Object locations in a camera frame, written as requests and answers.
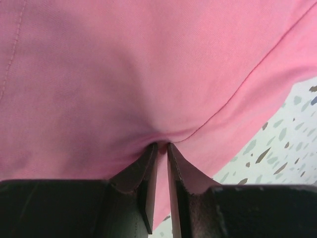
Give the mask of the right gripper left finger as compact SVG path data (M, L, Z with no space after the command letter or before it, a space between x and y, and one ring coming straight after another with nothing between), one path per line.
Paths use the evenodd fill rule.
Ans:
M3 238L146 238L153 232L158 145L111 179L0 183Z

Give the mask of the pink t-shirt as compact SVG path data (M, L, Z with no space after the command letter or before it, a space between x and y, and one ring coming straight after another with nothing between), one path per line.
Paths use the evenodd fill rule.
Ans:
M317 176L314 0L3 0L0 178L109 179L158 142L224 183Z

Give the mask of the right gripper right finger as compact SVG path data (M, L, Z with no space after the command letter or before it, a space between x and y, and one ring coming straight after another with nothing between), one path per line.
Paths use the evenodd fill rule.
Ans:
M175 238L314 238L317 188L303 184L222 185L167 146Z

